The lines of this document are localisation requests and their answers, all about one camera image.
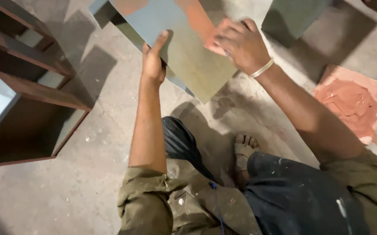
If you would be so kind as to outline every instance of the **olive green shirt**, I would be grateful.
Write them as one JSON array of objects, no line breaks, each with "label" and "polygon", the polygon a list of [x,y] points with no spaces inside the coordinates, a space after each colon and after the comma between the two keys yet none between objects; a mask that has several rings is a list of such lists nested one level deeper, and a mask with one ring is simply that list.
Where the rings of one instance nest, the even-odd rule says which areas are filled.
[{"label": "olive green shirt", "polygon": [[[362,203],[371,234],[377,234],[377,156],[367,150],[357,158],[332,161],[320,168]],[[144,168],[127,169],[119,192],[119,234],[222,234],[219,215],[225,234],[262,234],[238,189],[217,186],[214,191],[210,180],[186,160],[167,159],[167,170],[165,175]]]}]

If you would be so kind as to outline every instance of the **paint-covered hand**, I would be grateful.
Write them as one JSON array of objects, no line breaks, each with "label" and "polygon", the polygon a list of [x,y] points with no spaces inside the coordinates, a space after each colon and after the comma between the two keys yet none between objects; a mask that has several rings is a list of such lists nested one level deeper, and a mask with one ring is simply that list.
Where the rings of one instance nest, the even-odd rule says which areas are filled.
[{"label": "paint-covered hand", "polygon": [[165,79],[165,64],[161,61],[160,50],[168,39],[168,31],[164,30],[157,38],[154,47],[151,48],[147,43],[143,46],[143,67],[142,82],[153,85],[161,85]]},{"label": "paint-covered hand", "polygon": [[252,19],[231,22],[219,30],[214,39],[217,45],[230,53],[233,64],[248,75],[264,67],[271,59]]}]

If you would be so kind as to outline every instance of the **blue wire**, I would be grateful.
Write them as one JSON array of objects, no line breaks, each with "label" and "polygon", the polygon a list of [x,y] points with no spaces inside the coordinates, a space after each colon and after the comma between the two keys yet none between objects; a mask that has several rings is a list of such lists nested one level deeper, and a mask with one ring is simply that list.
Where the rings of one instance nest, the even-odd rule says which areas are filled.
[{"label": "blue wire", "polygon": [[217,186],[216,183],[214,182],[209,182],[209,186],[214,189],[215,191],[215,197],[216,197],[216,209],[217,209],[217,214],[218,214],[218,219],[220,221],[220,226],[222,228],[222,234],[225,235],[225,230],[223,230],[223,221],[222,221],[222,216],[220,215],[220,209],[219,209],[219,203],[217,201]]}]

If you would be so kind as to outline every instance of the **shirt sleeve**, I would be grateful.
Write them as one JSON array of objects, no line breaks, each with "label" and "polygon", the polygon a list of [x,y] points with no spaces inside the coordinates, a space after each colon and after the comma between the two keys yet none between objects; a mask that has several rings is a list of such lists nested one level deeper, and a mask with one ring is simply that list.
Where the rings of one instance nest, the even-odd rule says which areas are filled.
[{"label": "shirt sleeve", "polygon": [[119,234],[171,234],[173,214],[167,200],[187,183],[150,169],[129,167],[119,191]]},{"label": "shirt sleeve", "polygon": [[321,164],[327,171],[361,201],[370,201],[377,206],[377,155],[366,150],[362,155]]}]

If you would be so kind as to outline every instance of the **paint palette board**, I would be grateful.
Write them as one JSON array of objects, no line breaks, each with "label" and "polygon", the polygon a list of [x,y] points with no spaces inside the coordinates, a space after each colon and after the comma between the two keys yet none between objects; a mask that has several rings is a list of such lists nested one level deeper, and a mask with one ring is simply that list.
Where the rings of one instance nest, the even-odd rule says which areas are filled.
[{"label": "paint palette board", "polygon": [[178,1],[182,0],[110,0],[148,45],[154,45],[161,31],[170,32],[160,56],[196,98],[205,104],[237,69],[225,56],[206,49],[199,30],[192,28],[202,27],[202,22],[194,25],[186,14],[206,15],[198,0],[184,2],[186,6],[190,3],[200,6],[200,9],[193,7],[189,10],[180,8],[176,3]]},{"label": "paint palette board", "polygon": [[[320,83],[316,87],[316,91],[321,90],[322,87],[331,84],[336,79],[342,81],[352,81],[362,87],[367,88],[374,101],[377,102],[377,80],[371,79],[358,72],[354,72],[334,64],[327,66]],[[372,127],[374,131],[377,130],[377,121],[373,124]],[[372,139],[373,136],[364,136],[360,138],[360,141],[363,142],[363,144],[368,145],[369,143],[371,143]]]}]

